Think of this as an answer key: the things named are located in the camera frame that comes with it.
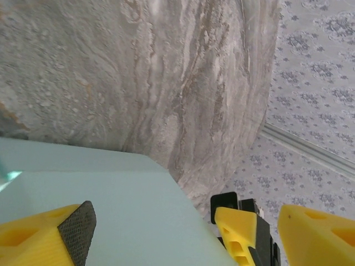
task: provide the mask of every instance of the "wall molding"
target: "wall molding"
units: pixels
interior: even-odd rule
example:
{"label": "wall molding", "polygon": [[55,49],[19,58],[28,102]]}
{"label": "wall molding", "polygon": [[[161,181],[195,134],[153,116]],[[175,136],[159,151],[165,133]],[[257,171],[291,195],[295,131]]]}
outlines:
{"label": "wall molding", "polygon": [[261,135],[289,147],[336,172],[355,180],[355,163],[303,140],[277,126],[265,123]]}

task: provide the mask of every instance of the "patterned wallpaper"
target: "patterned wallpaper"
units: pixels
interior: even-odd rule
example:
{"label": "patterned wallpaper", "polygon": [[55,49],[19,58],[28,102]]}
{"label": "patterned wallpaper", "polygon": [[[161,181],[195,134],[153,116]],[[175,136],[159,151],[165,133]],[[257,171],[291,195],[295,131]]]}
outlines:
{"label": "patterned wallpaper", "polygon": [[281,4],[267,122],[355,161],[355,1]]}
{"label": "patterned wallpaper", "polygon": [[[283,266],[288,262],[277,234],[277,218],[283,204],[355,219],[355,182],[265,137],[257,138],[251,153],[223,190],[230,191],[236,191],[241,199],[255,198],[263,208],[271,234],[280,244]],[[209,222],[210,213],[205,219]]]}

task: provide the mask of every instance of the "yellow block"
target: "yellow block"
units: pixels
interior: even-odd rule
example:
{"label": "yellow block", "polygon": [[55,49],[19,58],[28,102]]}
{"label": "yellow block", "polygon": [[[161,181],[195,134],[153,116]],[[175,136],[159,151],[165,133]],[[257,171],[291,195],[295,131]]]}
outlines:
{"label": "yellow block", "polygon": [[278,231],[291,266],[355,265],[355,221],[283,205]]}
{"label": "yellow block", "polygon": [[216,225],[224,245],[240,266],[255,266],[248,247],[255,248],[257,214],[238,209],[218,207]]}
{"label": "yellow block", "polygon": [[0,225],[1,266],[74,266],[58,226],[74,204]]}

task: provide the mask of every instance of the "hole in yellow block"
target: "hole in yellow block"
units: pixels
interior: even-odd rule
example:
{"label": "hole in yellow block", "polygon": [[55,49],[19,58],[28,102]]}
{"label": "hole in yellow block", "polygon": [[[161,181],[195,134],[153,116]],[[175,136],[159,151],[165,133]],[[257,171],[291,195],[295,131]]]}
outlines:
{"label": "hole in yellow block", "polygon": [[0,236],[0,246],[16,247],[33,236],[38,230],[33,228],[12,229]]}
{"label": "hole in yellow block", "polygon": [[231,245],[231,249],[233,252],[235,252],[237,254],[243,252],[243,248],[239,242],[232,241],[232,242],[230,242],[230,245]]}
{"label": "hole in yellow block", "polygon": [[346,243],[355,247],[355,229],[332,229],[332,232],[344,240]]}
{"label": "hole in yellow block", "polygon": [[235,257],[235,260],[238,262],[240,266],[248,266],[249,262],[246,257],[244,256],[237,256]]}
{"label": "hole in yellow block", "polygon": [[326,219],[327,217],[317,212],[305,212],[312,219]]}
{"label": "hole in yellow block", "polygon": [[47,214],[47,217],[49,218],[57,218],[66,213],[65,209],[58,209],[55,211],[51,211],[50,213]]}

